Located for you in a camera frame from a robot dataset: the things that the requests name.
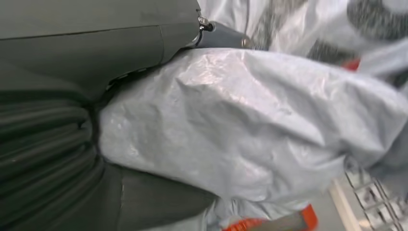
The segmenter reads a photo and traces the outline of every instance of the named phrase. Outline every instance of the orange object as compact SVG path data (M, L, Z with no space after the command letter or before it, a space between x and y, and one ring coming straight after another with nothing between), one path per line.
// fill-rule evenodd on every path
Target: orange object
M303 220L307 225L307 229L302 231L312 231L318 226L318 217L315 214L315 211L312 208L312 205L309 205L302 210Z
M318 218L313 210L312 205L309 205L304 210L302 210L299 215L302 216L303 221L307 225L307 228L302 231L313 231L318 226ZM228 228L224 229L223 231L248 231L250 228L256 227L261 225L262 223L266 222L265 219L244 219L240 220L237 223L229 226Z
M350 71L357 71L358 66L360 66L360 61L361 61L360 59L355 59L344 63L342 67Z

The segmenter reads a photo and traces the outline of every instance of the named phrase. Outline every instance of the gray tarp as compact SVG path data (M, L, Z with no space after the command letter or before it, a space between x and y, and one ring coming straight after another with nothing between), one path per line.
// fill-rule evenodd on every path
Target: gray tarp
M101 115L102 154L218 195L206 222L276 219L389 151L408 118L383 82L265 51L202 49L124 86Z

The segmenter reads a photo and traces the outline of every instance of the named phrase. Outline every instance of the plastic cover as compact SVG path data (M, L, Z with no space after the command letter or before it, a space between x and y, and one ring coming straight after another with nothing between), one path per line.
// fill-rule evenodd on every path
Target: plastic cover
M254 50L186 51L124 86L101 113L102 154L221 199L209 227L277 219L343 173L347 155L376 164L408 102L369 76Z
M406 0L198 0L255 48L341 64L408 36Z

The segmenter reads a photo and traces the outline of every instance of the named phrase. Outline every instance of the white plastic sheet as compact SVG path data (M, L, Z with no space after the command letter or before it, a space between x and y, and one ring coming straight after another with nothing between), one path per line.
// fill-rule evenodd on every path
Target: white plastic sheet
M102 154L218 195L208 230L302 209L347 154L378 162L408 118L380 81L264 51L187 51L120 92L102 112Z
M408 36L406 0L199 0L255 48L341 64Z

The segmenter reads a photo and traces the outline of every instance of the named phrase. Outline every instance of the metal bolt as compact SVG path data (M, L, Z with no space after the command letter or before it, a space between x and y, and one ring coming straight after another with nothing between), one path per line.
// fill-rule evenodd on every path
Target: metal bolt
M204 25L204 26L207 26L208 24L210 24L210 23L208 22L208 19L205 18L205 17L203 17L203 16L199 16L199 17L198 17L198 22L200 22L200 24L202 24L202 25Z

